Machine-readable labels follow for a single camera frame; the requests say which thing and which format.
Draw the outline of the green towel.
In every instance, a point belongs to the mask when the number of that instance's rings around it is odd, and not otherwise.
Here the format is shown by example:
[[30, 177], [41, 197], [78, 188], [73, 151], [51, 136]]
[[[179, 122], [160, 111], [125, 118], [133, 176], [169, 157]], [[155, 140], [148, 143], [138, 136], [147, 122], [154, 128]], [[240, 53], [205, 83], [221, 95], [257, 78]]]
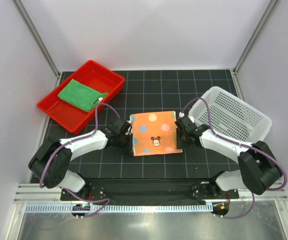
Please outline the green towel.
[[85, 112], [92, 109], [101, 102], [107, 92], [101, 93], [91, 87], [72, 79], [58, 94], [60, 100]]

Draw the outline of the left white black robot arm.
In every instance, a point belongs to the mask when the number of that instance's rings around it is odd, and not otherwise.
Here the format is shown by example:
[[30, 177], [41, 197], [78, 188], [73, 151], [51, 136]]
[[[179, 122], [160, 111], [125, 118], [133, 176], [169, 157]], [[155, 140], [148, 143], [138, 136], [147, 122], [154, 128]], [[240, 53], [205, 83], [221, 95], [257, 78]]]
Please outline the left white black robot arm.
[[101, 129], [73, 138], [46, 139], [28, 164], [40, 180], [41, 187], [60, 187], [78, 200], [85, 200], [91, 192], [90, 184], [79, 173], [69, 170], [72, 160], [93, 151], [117, 148], [122, 153], [132, 152], [130, 120], [118, 118]]

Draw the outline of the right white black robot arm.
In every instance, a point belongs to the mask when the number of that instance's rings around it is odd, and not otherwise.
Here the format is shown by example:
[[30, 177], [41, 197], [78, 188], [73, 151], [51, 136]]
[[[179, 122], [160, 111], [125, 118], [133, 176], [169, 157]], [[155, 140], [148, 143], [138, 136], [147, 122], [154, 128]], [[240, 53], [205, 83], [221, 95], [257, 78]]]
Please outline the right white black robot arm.
[[233, 189], [248, 189], [256, 195], [266, 190], [283, 176], [268, 145], [262, 141], [249, 143], [222, 136], [210, 126], [197, 126], [191, 116], [175, 121], [176, 141], [179, 149], [204, 148], [217, 152], [239, 165], [235, 171], [220, 172], [213, 177], [209, 192], [221, 198]]

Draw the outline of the orange beige towel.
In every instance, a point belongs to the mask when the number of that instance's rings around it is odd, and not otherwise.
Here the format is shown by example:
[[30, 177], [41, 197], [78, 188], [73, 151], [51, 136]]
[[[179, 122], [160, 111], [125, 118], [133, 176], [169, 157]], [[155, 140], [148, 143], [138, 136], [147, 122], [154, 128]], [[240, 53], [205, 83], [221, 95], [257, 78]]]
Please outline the orange beige towel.
[[176, 141], [176, 112], [158, 111], [130, 115], [133, 156], [182, 153]]

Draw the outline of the white perforated plastic basket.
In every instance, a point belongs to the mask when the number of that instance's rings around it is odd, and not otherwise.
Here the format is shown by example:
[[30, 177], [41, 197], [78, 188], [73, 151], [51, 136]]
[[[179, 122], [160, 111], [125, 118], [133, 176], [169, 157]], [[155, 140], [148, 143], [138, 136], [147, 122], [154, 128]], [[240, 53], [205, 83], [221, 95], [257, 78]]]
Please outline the white perforated plastic basket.
[[207, 109], [215, 131], [236, 140], [255, 143], [263, 141], [270, 131], [272, 120], [248, 103], [213, 86], [198, 100], [188, 114], [194, 117], [197, 125], [208, 124]]

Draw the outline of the black grid cutting mat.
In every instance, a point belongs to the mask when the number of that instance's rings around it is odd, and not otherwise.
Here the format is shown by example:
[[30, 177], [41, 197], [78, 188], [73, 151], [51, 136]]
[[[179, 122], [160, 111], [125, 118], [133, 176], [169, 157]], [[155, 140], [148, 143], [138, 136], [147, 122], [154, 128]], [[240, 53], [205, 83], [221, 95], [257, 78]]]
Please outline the black grid cutting mat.
[[[202, 96], [213, 86], [240, 97], [240, 85], [234, 72], [226, 70], [125, 70], [121, 92], [104, 108], [98, 120], [91, 121], [82, 133], [103, 127], [117, 117], [131, 114], [188, 111], [186, 104]], [[86, 178], [209, 178], [221, 171], [235, 171], [237, 163], [204, 148], [190, 148], [182, 153], [134, 157], [114, 148], [97, 150], [73, 160], [69, 170]]]

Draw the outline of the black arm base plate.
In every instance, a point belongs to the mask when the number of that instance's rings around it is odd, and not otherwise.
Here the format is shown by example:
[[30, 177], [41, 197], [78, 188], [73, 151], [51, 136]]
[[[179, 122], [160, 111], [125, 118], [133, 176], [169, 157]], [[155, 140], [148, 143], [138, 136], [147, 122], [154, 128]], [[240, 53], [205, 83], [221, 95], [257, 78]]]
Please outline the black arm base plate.
[[236, 189], [220, 190], [209, 178], [87, 178], [75, 195], [91, 201], [109, 198], [115, 206], [187, 206], [235, 200]]

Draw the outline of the red plastic tray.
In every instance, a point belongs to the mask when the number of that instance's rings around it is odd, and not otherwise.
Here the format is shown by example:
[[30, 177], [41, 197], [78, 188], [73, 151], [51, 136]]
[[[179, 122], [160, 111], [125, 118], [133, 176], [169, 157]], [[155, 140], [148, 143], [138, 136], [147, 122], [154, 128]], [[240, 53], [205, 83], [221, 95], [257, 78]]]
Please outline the red plastic tray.
[[123, 89], [124, 82], [123, 76], [89, 60], [45, 96], [37, 107], [77, 135], [95, 117], [95, 106], [109, 103]]

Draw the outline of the aluminium frame rail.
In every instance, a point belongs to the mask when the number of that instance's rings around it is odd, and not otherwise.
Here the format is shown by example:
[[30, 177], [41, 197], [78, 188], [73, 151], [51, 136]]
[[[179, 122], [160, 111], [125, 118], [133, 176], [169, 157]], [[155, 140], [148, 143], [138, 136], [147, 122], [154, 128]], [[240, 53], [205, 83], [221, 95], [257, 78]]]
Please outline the aluminium frame rail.
[[55, 188], [40, 188], [38, 183], [23, 183], [16, 190], [14, 203], [51, 203], [60, 200], [62, 190]]

